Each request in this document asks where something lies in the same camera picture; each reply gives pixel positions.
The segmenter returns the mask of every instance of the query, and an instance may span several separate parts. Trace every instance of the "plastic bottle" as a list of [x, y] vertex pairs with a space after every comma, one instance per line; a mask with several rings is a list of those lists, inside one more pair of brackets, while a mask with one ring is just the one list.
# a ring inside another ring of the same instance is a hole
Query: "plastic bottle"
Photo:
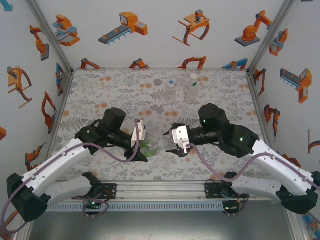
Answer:
[[192, 73], [184, 89], [184, 100], [187, 103], [193, 103], [196, 101], [199, 94], [199, 86], [197, 83], [198, 83], [198, 75], [195, 73]]
[[174, 103], [177, 98], [177, 87], [175, 86], [175, 81], [170, 80], [164, 88], [164, 101], [166, 103]]
[[140, 144], [140, 151], [146, 157], [150, 158], [152, 156], [158, 155], [161, 148], [158, 146], [157, 141], [153, 139], [148, 139], [146, 142]]
[[170, 139], [163, 137], [158, 140], [158, 147], [164, 150], [171, 150], [176, 148], [176, 144], [171, 142]]

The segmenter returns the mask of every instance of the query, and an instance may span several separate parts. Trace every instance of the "cable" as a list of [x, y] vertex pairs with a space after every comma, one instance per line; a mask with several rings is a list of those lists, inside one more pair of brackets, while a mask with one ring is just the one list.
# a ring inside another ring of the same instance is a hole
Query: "cable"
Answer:
[[[103, 215], [110, 207], [109, 203], [107, 203], [107, 201], [104, 201], [104, 200], [99, 200], [99, 199], [86, 199], [86, 198], [81, 198], [81, 197], [73, 197], [73, 199], [77, 199], [77, 200], [81, 200], [81, 201], [85, 201], [87, 202], [88, 200], [89, 201], [92, 201], [92, 202], [96, 202], [96, 203], [101, 203], [101, 204], [105, 204], [106, 205], [106, 208], [105, 210], [99, 212], [98, 214], [96, 215], [93, 215], [92, 218], [96, 218], [96, 217], [99, 217], [101, 215]], [[84, 204], [83, 207], [82, 207], [82, 212], [87, 215], [86, 213], [86, 205]]]
[[[290, 164], [288, 164], [286, 161], [283, 161], [282, 159], [276, 157], [273, 154], [264, 152], [264, 153], [259, 153], [257, 155], [255, 155], [254, 157], [252, 157], [245, 165], [244, 167], [240, 170], [240, 172], [233, 178], [225, 178], [224, 176], [220, 175], [216, 170], [214, 170], [210, 164], [207, 162], [207, 160], [205, 160], [204, 156], [202, 156], [201, 152], [199, 151], [199, 149], [197, 148], [196, 145], [194, 145], [193, 143], [190, 143], [188, 145], [186, 145], [187, 148], [192, 147], [196, 154], [198, 155], [198, 157], [200, 158], [200, 160], [203, 162], [203, 164], [214, 174], [216, 175], [220, 180], [227, 182], [227, 183], [231, 183], [235, 180], [237, 180], [244, 172], [245, 170], [249, 167], [249, 165], [256, 160], [259, 157], [263, 157], [263, 156], [267, 156], [270, 158], [273, 158], [275, 160], [277, 160], [278, 162], [282, 163], [283, 165], [285, 165], [287, 168], [289, 168], [290, 170], [292, 170], [294, 173], [296, 173], [300, 178], [303, 179], [303, 181], [307, 182], [308, 184], [310, 184], [311, 186], [313, 186], [316, 190], [320, 191], [320, 187], [318, 185], [316, 185], [314, 182], [310, 181], [309, 179], [306, 178], [306, 176], [304, 176], [302, 173], [300, 173], [298, 170], [296, 170], [293, 166], [291, 166]], [[314, 220], [316, 222], [318, 222], [320, 224], [320, 220], [317, 218], [314, 218]]]
[[230, 214], [228, 213], [225, 209], [223, 209], [223, 212], [227, 215], [227, 217], [229, 217], [230, 215], [233, 215], [233, 217], [239, 215], [241, 212], [243, 212], [243, 210], [247, 207], [248, 205], [248, 202], [249, 202], [249, 198], [250, 198], [250, 195], [248, 196], [248, 198], [246, 199], [246, 201], [244, 202], [242, 208], [236, 213], [236, 214]]
[[[91, 146], [91, 147], [95, 147], [99, 150], [101, 150], [102, 152], [104, 152], [105, 154], [107, 154], [109, 157], [113, 158], [114, 160], [120, 162], [120, 163], [129, 163], [131, 162], [138, 150], [139, 150], [139, 143], [140, 143], [140, 135], [139, 135], [139, 126], [138, 126], [138, 123], [140, 122], [139, 119], [134, 119], [134, 125], [135, 125], [135, 129], [136, 129], [136, 143], [135, 143], [135, 147], [134, 147], [134, 151], [133, 151], [133, 154], [132, 156], [127, 159], [127, 160], [122, 160], [122, 159], [119, 159], [117, 158], [116, 156], [113, 156], [110, 152], [108, 152], [107, 150], [103, 149], [102, 147], [100, 147], [99, 145], [96, 145], [94, 143], [90, 143], [90, 142], [87, 142], [87, 143], [80, 143], [78, 145], [75, 145], [75, 146], [72, 146], [70, 147], [69, 149], [65, 150], [63, 153], [64, 154], [67, 154], [71, 151], [73, 151], [74, 149], [77, 149], [77, 148], [80, 148], [80, 147], [84, 147], [84, 146]], [[34, 177], [38, 176], [43, 170], [45, 170], [47, 167], [49, 167], [51, 164], [53, 164], [55, 161], [59, 160], [60, 158], [62, 158], [64, 155], [61, 153], [59, 154], [58, 156], [56, 156], [54, 159], [52, 159], [51, 161], [49, 161], [46, 165], [44, 165], [42, 168], [40, 168], [38, 171], [36, 171], [34, 173]], [[2, 230], [4, 233], [6, 234], [9, 234], [9, 235], [12, 235], [12, 234], [16, 234], [17, 232], [19, 232], [21, 229], [23, 229], [25, 227], [25, 225], [27, 224], [27, 222], [25, 222], [22, 226], [20, 226], [18, 229], [14, 230], [14, 231], [9, 231], [7, 229], [7, 227], [5, 226], [5, 217], [6, 217], [6, 212], [7, 212], [7, 209], [9, 207], [9, 204], [11, 203], [11, 201], [14, 199], [14, 197], [18, 194], [18, 192], [23, 188], [25, 187], [30, 181], [32, 180], [32, 178], [30, 177], [29, 179], [27, 179], [24, 183], [22, 183], [12, 194], [11, 196], [9, 197], [9, 199], [6, 201], [4, 207], [3, 207], [3, 210], [2, 210], [2, 213], [1, 213], [1, 227], [2, 227]]]

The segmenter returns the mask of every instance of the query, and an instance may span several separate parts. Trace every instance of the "table surface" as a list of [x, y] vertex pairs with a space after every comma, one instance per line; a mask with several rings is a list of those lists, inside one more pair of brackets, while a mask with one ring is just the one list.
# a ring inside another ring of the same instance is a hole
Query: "table surface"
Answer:
[[[184, 101], [185, 82], [191, 73], [199, 77], [199, 94], [193, 103]], [[174, 80], [177, 96], [167, 103], [165, 86]], [[102, 119], [107, 108], [119, 108], [127, 116], [121, 129], [132, 133], [134, 118], [143, 120], [151, 139], [162, 138], [173, 123], [191, 128], [200, 126], [198, 111], [201, 106], [213, 103], [225, 110], [231, 123], [243, 125], [262, 138], [262, 133], [244, 71], [186, 71], [173, 70], [77, 70], [69, 91], [60, 122], [53, 154], [64, 147], [82, 127]], [[245, 162], [220, 151], [212, 145], [199, 146], [199, 150], [221, 174], [239, 172]], [[108, 148], [117, 157], [124, 150]], [[195, 151], [179, 158], [164, 150], [148, 158], [149, 162], [120, 163], [98, 151], [75, 165], [61, 180], [71, 180], [82, 173], [92, 172], [101, 181], [203, 181], [215, 176], [200, 161]], [[244, 174], [248, 177], [268, 178], [255, 166]]]

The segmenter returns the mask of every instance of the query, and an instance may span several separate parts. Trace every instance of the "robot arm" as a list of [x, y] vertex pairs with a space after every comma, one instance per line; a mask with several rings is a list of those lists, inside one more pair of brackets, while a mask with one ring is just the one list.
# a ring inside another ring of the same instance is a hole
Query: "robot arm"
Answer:
[[[8, 197], [25, 185], [13, 197], [12, 204], [26, 222], [37, 219], [49, 206], [56, 203], [77, 196], [95, 198], [101, 193], [101, 182], [91, 172], [70, 181], [55, 183], [72, 166], [98, 151], [89, 144], [101, 148], [118, 146], [125, 149], [124, 156], [132, 159], [132, 162], [148, 161], [136, 146], [136, 142], [143, 141], [146, 137], [143, 122], [137, 123], [138, 133], [135, 128], [132, 134], [127, 134], [120, 130], [125, 117], [126, 113], [118, 108], [107, 109], [103, 119], [83, 127], [75, 134], [74, 139], [43, 164], [22, 176], [14, 173], [7, 179]], [[138, 150], [132, 158], [134, 147]]]
[[[306, 177], [306, 179], [320, 185], [320, 173], [302, 170], [288, 162], [284, 157], [273, 151], [258, 135], [241, 125], [230, 124], [225, 111], [211, 103], [199, 110], [202, 126], [190, 128], [184, 124], [175, 123], [172, 129], [165, 133], [170, 134], [171, 140], [177, 145], [177, 149], [168, 150], [179, 157], [185, 157], [192, 149], [190, 144], [216, 145], [231, 156], [250, 161], [265, 170], [276, 180], [255, 179], [240, 176], [236, 180], [222, 181], [221, 189], [224, 195], [253, 194], [274, 199], [288, 210], [305, 214], [317, 204], [318, 195], [315, 188], [302, 179], [294, 170]], [[226, 179], [231, 179], [237, 174], [228, 172]]]

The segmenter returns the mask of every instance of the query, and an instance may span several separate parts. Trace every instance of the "conveyor illustration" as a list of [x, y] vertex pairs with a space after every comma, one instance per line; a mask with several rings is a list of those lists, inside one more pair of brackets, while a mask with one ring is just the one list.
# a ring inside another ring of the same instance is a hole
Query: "conveyor illustration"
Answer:
[[133, 34], [135, 32], [145, 36], [148, 34], [148, 26], [140, 21], [138, 21], [138, 16], [132, 12], [122, 12], [120, 13], [121, 25], [106, 35], [99, 38], [99, 42], [103, 44], [114, 43], [115, 40], [119, 39], [126, 34]]

